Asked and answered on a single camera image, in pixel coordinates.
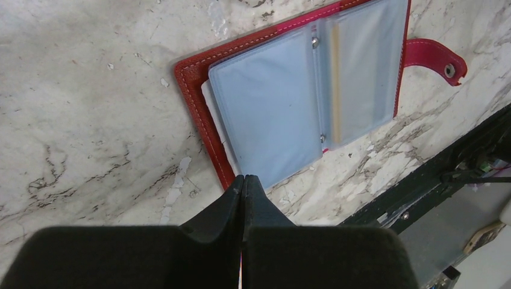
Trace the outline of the red leather card holder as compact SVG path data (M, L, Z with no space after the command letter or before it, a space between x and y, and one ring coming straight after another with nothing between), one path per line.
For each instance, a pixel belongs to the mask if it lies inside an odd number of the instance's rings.
M223 188L264 188L392 120L403 69L458 86L464 59L408 39L410 2L338 1L179 61L174 75ZM331 27L340 28L342 141L332 138Z

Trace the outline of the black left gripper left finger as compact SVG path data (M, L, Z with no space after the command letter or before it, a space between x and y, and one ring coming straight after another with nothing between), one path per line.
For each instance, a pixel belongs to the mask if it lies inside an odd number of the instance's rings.
M237 288L238 176L180 226L54 226L22 246L2 288Z

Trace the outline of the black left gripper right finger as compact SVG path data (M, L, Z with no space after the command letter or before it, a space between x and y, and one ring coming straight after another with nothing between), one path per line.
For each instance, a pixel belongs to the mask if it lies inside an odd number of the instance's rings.
M417 288L407 252L389 229L298 226L243 182L243 288Z

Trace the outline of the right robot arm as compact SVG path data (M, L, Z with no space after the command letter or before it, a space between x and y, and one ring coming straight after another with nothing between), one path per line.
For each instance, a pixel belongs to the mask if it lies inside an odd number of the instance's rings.
M504 206L499 216L500 222L507 226L511 226L511 200Z

